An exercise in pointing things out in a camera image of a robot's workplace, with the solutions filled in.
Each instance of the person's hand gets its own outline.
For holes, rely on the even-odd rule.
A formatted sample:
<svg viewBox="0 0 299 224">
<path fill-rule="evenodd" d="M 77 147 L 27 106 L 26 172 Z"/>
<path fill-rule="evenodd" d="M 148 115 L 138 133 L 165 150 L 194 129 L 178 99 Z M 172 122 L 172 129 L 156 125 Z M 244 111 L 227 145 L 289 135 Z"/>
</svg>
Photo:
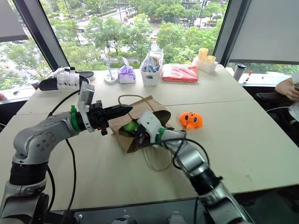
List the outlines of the person's hand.
<svg viewBox="0 0 299 224">
<path fill-rule="evenodd" d="M 286 96 L 293 102 L 299 102 L 299 88 L 294 85 L 288 87 Z"/>
</svg>

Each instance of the green object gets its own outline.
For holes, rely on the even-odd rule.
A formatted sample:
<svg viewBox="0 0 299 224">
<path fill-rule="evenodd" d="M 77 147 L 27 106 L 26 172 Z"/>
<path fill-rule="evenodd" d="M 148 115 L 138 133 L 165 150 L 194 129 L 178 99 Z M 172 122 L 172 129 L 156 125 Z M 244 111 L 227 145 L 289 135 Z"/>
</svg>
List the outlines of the green object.
<svg viewBox="0 0 299 224">
<path fill-rule="evenodd" d="M 161 128 L 158 130 L 158 134 L 156 135 L 156 142 L 161 141 L 161 137 L 162 137 L 163 133 L 164 133 L 167 129 L 168 129 L 167 127 L 161 127 Z"/>
<path fill-rule="evenodd" d="M 136 128 L 138 128 L 139 127 L 139 124 L 138 123 L 136 123 L 136 122 L 131 122 L 131 123 L 129 123 L 129 124 L 126 124 L 126 125 L 124 125 L 123 126 L 123 129 L 125 130 L 125 131 L 127 131 L 127 132 L 130 132 L 130 133 L 132 133 Z"/>
<path fill-rule="evenodd" d="M 74 105 L 71 106 L 71 123 L 73 124 L 75 130 L 77 132 L 80 132 L 80 128 L 78 126 L 78 123 L 77 123 L 77 119 L 76 119 L 76 112 L 77 112 L 77 109 L 75 108 Z"/>
</svg>

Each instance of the lamp post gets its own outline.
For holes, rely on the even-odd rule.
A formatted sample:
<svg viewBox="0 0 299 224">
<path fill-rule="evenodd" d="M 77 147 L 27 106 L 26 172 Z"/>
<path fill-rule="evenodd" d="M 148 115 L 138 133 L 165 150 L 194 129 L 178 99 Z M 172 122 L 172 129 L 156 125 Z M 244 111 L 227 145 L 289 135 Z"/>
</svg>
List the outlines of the lamp post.
<svg viewBox="0 0 299 224">
<path fill-rule="evenodd" d="M 103 16 L 102 16 L 102 4 L 101 4 L 101 0 L 99 0 L 99 9 L 100 9 L 101 18 L 103 19 Z"/>
<path fill-rule="evenodd" d="M 193 13 L 191 13 L 191 19 L 190 19 L 190 23 L 189 23 L 189 28 L 190 28 L 190 26 L 191 26 L 191 22 L 192 21 L 194 21 L 194 14 Z"/>
<path fill-rule="evenodd" d="M 201 10 L 200 10 L 200 14 L 199 14 L 200 21 L 199 21 L 199 27 L 198 27 L 198 29 L 200 29 L 201 17 L 202 17 L 202 13 L 203 13 L 203 11 L 204 11 L 202 8 L 203 8 L 204 5 L 206 6 L 206 0 L 203 0 L 203 1 L 202 1 L 202 4 L 201 4 Z"/>
<path fill-rule="evenodd" d="M 121 8 L 120 8 L 120 1 L 119 0 L 117 0 L 117 4 L 118 4 L 118 10 L 120 11 L 120 18 L 121 18 Z"/>
<path fill-rule="evenodd" d="M 67 7 L 67 4 L 66 4 L 65 0 L 64 0 L 64 3 L 65 3 L 65 7 L 66 7 L 66 10 L 67 10 L 67 13 L 68 13 L 68 14 L 69 14 L 69 16 L 71 17 L 71 14 L 70 14 L 69 8 Z"/>
</svg>

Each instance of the robotic arm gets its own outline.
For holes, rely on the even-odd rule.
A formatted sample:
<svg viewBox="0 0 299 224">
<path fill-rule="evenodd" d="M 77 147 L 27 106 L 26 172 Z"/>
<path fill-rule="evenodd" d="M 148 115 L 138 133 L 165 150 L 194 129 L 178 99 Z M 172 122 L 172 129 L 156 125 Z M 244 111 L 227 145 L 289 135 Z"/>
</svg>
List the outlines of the robotic arm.
<svg viewBox="0 0 299 224">
<path fill-rule="evenodd" d="M 14 139 L 16 153 L 6 182 L 0 208 L 0 224 L 44 223 L 49 196 L 43 193 L 50 154 L 61 141 L 83 130 L 107 134 L 108 120 L 127 114 L 132 106 L 103 109 L 101 101 L 91 104 L 94 86 L 82 83 L 77 112 L 50 116 L 40 124 L 20 131 Z"/>
<path fill-rule="evenodd" d="M 91 104 L 94 87 L 82 83 L 78 108 L 53 115 L 40 124 L 22 130 L 14 139 L 10 179 L 6 182 L 0 208 L 0 224 L 44 223 L 49 196 L 43 193 L 46 170 L 54 147 L 83 130 L 107 134 L 108 120 L 127 114 L 132 107 L 116 105 L 103 109 L 101 101 Z M 137 121 L 136 140 L 151 143 L 183 138 L 183 132 L 167 130 L 150 112 Z M 250 222 L 251 219 L 209 168 L 199 151 L 182 140 L 168 141 L 166 148 L 189 178 L 200 201 L 216 223 Z"/>
<path fill-rule="evenodd" d="M 166 148 L 176 155 L 177 163 L 190 180 L 199 195 L 199 200 L 215 223 L 253 223 L 247 212 L 223 185 L 222 177 L 215 176 L 197 148 L 187 141 L 183 143 L 182 140 L 171 141 L 171 139 L 184 138 L 184 132 L 168 130 L 150 112 L 144 112 L 137 122 L 140 126 L 136 131 L 136 141 L 138 143 L 165 142 Z"/>
</svg>

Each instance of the white container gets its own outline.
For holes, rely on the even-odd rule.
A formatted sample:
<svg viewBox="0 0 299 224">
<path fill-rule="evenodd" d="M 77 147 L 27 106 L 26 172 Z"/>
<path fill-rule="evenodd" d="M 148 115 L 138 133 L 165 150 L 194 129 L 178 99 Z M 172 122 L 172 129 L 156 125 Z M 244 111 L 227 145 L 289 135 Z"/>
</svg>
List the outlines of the white container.
<svg viewBox="0 0 299 224">
<path fill-rule="evenodd" d="M 214 62 L 214 64 L 208 64 L 207 62 L 199 60 L 198 57 L 195 57 L 193 59 L 192 65 L 195 65 L 199 70 L 209 74 L 216 70 L 218 62 Z"/>
<path fill-rule="evenodd" d="M 144 62 L 148 58 L 148 56 L 154 56 L 154 57 L 160 58 L 160 60 L 158 62 L 159 66 L 160 66 L 158 72 L 145 72 L 145 71 L 143 71 L 143 70 L 145 70 Z M 161 51 L 150 51 L 148 53 L 148 55 L 145 57 L 144 61 L 142 62 L 141 66 L 140 66 L 140 69 L 141 69 L 140 72 L 141 72 L 143 84 L 145 86 L 156 86 L 156 85 L 158 85 L 159 80 L 161 78 L 161 75 L 163 73 L 163 57 L 164 57 L 163 50 L 161 50 Z"/>
</svg>

